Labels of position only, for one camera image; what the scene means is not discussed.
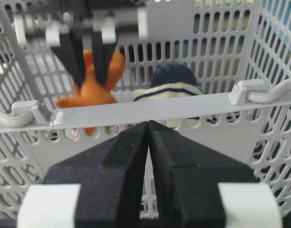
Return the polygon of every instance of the white plastic basket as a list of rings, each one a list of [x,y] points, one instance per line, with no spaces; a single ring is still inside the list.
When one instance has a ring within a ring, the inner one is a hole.
[[[54,109],[57,97],[73,91],[60,61],[37,40],[21,50],[12,15],[36,0],[0,0],[0,111],[15,101],[37,99],[53,110],[48,122],[7,128],[0,124],[0,218],[15,218],[30,184],[47,169],[113,137],[105,126],[149,119],[180,119],[182,135],[250,165],[270,184],[282,214],[291,210],[291,91],[274,103],[232,105],[229,93],[240,80],[262,78],[269,88],[291,79],[291,0],[149,0],[149,38],[120,37],[126,71],[114,90],[119,102],[148,88],[157,66],[180,63],[195,72],[205,93],[196,97]],[[38,20],[49,19],[39,15]],[[214,115],[215,124],[206,121]],[[199,116],[189,127],[186,118]],[[84,127],[97,126],[92,137]],[[66,129],[78,129],[78,138]],[[141,218],[158,216],[148,158]]]

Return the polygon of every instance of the basket handle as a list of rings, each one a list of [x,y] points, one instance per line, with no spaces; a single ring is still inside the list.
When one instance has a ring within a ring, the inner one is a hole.
[[[275,102],[288,91],[291,91],[291,79],[280,82],[271,90],[268,90],[263,79],[253,79],[238,82],[229,98],[233,105],[243,105],[246,100],[256,104],[268,104]]]
[[[15,102],[11,110],[11,114],[0,111],[0,124],[6,127],[24,127],[34,120],[38,124],[48,123],[51,120],[51,112],[37,100]]]
[[[291,79],[280,82],[268,92],[249,91],[246,97],[253,103],[267,104],[278,100],[288,91],[291,91]]]
[[[23,127],[34,120],[32,113],[22,113],[11,116],[0,111],[0,124],[6,127]]]

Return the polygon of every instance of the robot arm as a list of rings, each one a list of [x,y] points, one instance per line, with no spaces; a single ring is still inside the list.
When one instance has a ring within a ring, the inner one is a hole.
[[[122,10],[134,12],[135,17],[121,19]],[[50,14],[50,20],[41,22],[39,13]],[[131,0],[49,0],[43,7],[15,15],[15,31],[23,48],[29,39],[45,37],[78,87],[85,75],[83,38],[90,37],[96,80],[105,85],[118,36],[132,33],[146,38],[147,13],[145,4]]]

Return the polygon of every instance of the stuffed animal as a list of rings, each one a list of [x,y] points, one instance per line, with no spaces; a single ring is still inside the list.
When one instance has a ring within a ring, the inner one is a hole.
[[[186,66],[179,64],[162,65],[156,69],[149,89],[138,89],[132,93],[134,101],[166,99],[174,97],[203,95],[198,87],[194,73]],[[207,121],[212,123],[213,117],[207,116]],[[199,117],[188,118],[187,126],[198,125]],[[167,120],[166,126],[176,128],[179,120]]]
[[[69,95],[65,98],[59,98],[56,102],[57,107],[72,108],[116,103],[115,98],[111,95],[111,90],[122,77],[125,67],[124,56],[120,52],[114,52],[106,83],[102,86],[95,78],[92,52],[85,51],[83,55],[86,74],[81,89],[74,83],[75,96]],[[86,128],[87,135],[92,135],[94,131],[95,128]]]

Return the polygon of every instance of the orange plush toy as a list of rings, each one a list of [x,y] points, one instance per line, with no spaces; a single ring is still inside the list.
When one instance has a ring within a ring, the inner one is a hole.
[[[58,99],[56,105],[59,108],[72,108],[116,103],[115,98],[111,95],[111,90],[122,77],[125,67],[124,56],[120,52],[114,52],[105,86],[102,86],[95,79],[92,53],[85,51],[83,55],[86,75],[81,89],[74,83],[75,96],[67,96],[66,98]],[[88,135],[92,135],[94,131],[95,128],[86,128],[86,133]]]

